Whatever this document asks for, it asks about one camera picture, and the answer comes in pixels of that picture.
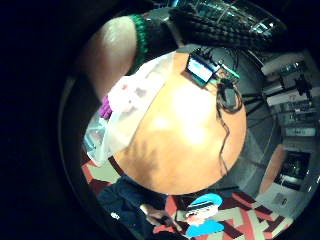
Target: pink object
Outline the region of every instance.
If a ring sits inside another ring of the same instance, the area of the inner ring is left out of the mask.
[[[112,109],[110,107],[110,103],[107,95],[102,99],[102,105],[100,106],[100,109],[99,109],[99,116],[104,119],[108,119],[110,118],[111,114],[112,114]]]

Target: round wooden table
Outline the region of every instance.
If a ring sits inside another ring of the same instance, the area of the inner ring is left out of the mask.
[[[188,54],[175,53],[173,70],[142,119],[129,147],[114,155],[123,171],[140,185],[179,195],[204,189],[224,174],[219,151],[226,135],[216,117],[216,88],[199,88],[184,72]],[[244,107],[223,112],[230,128],[223,157],[236,162],[246,133]]]

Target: electronic device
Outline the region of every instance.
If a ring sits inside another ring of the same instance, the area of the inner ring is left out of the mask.
[[[208,55],[201,48],[189,55],[186,71],[191,74],[194,82],[200,87],[206,86],[211,80],[229,79],[235,81],[240,78],[235,71],[221,61],[213,61],[212,52]]]
[[[186,71],[192,76],[192,79],[200,87],[204,87],[215,77],[215,73],[220,69],[220,65],[211,63],[197,53],[189,55]]]

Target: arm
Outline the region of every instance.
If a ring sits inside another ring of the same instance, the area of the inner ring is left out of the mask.
[[[129,71],[136,47],[135,25],[129,17],[108,21],[85,45],[76,69],[87,74],[100,100]]]

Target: hand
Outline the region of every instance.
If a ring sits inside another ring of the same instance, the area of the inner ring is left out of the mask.
[[[176,223],[172,219],[172,217],[168,214],[167,211],[155,209],[154,207],[152,207],[151,205],[148,205],[148,204],[142,204],[140,206],[140,209],[144,212],[144,214],[146,215],[146,219],[150,224],[155,225],[155,226],[159,226],[159,225],[161,225],[159,220],[161,220],[162,218],[165,217],[166,218],[166,220],[165,220],[166,226],[173,226],[178,231],[182,231],[182,228],[179,226],[178,223]]]

